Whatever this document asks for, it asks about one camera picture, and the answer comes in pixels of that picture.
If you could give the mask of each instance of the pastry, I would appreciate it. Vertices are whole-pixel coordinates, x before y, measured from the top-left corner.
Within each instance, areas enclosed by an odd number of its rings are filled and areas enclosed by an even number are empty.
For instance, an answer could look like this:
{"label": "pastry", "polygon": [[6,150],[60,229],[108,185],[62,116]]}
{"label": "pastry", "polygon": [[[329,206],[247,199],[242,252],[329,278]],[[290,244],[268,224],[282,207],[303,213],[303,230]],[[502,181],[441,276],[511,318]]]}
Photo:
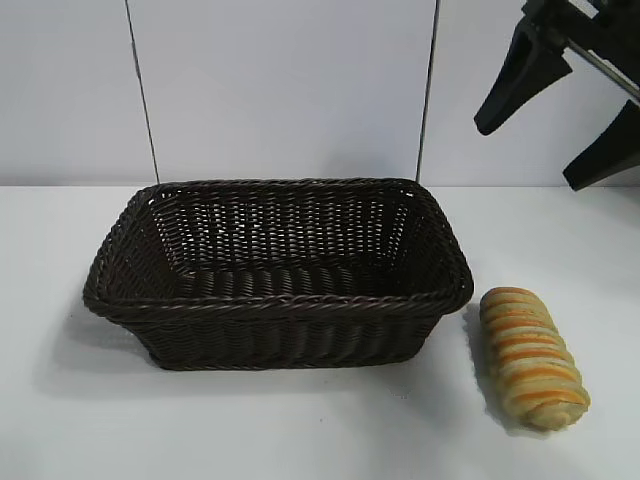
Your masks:
{"label": "pastry", "polygon": [[496,288],[482,298],[480,318],[505,411],[543,430],[578,421],[591,400],[542,301],[525,289]]}

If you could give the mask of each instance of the white wall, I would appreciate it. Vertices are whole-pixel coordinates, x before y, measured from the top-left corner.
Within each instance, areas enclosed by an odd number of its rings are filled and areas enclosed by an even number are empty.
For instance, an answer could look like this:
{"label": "white wall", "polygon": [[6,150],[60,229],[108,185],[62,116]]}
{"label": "white wall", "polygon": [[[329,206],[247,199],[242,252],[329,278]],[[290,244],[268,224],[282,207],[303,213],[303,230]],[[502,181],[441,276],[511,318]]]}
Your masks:
{"label": "white wall", "polygon": [[162,180],[417,166],[430,0],[132,0]]}
{"label": "white wall", "polygon": [[122,1],[0,2],[0,184],[148,183]]}
{"label": "white wall", "polygon": [[[524,0],[443,0],[425,139],[427,185],[565,185],[562,170],[615,118],[627,97],[570,52],[574,69],[500,129],[473,117],[507,53]],[[640,168],[609,183],[640,184]]]}

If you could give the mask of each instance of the black plastic part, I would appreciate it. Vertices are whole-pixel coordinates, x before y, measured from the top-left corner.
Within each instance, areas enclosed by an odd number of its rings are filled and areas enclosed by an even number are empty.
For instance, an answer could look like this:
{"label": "black plastic part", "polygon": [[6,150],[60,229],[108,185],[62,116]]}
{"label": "black plastic part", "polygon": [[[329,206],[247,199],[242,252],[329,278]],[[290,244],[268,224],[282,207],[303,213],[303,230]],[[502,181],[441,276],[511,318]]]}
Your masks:
{"label": "black plastic part", "polygon": [[522,19],[502,70],[474,117],[478,131],[493,133],[527,101],[571,72],[562,49],[544,42],[536,28]]}
{"label": "black plastic part", "polygon": [[564,170],[574,190],[640,166],[640,108],[628,101],[609,127]]}

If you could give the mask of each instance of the vertical line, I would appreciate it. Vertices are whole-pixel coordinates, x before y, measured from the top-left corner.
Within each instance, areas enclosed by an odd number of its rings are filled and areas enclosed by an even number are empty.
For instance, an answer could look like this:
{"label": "vertical line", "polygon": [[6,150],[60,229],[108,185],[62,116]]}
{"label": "vertical line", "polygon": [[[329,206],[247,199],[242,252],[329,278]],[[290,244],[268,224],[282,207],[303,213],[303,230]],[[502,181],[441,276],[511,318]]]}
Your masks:
{"label": "vertical line", "polygon": [[433,62],[436,53],[436,40],[438,39],[438,22],[440,20],[440,0],[436,0],[436,8],[433,12],[433,29],[431,31],[431,48],[429,49],[429,65],[427,66],[427,80],[424,89],[424,108],[422,109],[422,125],[420,127],[420,145],[418,146],[418,168],[416,169],[416,182],[420,181],[422,171],[422,156],[424,154],[424,138],[427,131],[427,114],[429,113],[429,98],[431,96],[431,78]]}
{"label": "vertical line", "polygon": [[136,66],[136,76],[138,77],[138,85],[140,86],[140,98],[142,99],[142,108],[144,110],[144,120],[147,124],[147,135],[149,137],[149,147],[151,148],[151,158],[153,159],[153,170],[156,174],[156,182],[160,183],[160,175],[158,174],[158,162],[156,160],[156,148],[153,144],[153,135],[151,135],[151,122],[149,121],[149,109],[147,108],[147,97],[144,94],[144,85],[142,84],[142,73],[140,73],[140,62],[138,61],[138,49],[136,47],[136,37],[133,34],[133,23],[131,23],[131,9],[129,8],[129,0],[124,0],[124,6],[127,9],[127,21],[129,22],[129,35],[131,36],[131,49],[133,50],[133,61]]}

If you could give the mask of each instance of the brown wicker basket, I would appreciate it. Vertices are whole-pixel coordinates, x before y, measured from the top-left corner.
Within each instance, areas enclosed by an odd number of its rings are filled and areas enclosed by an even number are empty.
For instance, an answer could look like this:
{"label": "brown wicker basket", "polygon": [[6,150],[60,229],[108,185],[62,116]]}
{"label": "brown wicker basket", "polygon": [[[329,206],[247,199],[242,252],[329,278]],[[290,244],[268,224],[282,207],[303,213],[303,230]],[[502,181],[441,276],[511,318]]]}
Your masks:
{"label": "brown wicker basket", "polygon": [[250,180],[138,192],[83,296],[163,368],[257,370],[407,360],[472,291],[417,183]]}

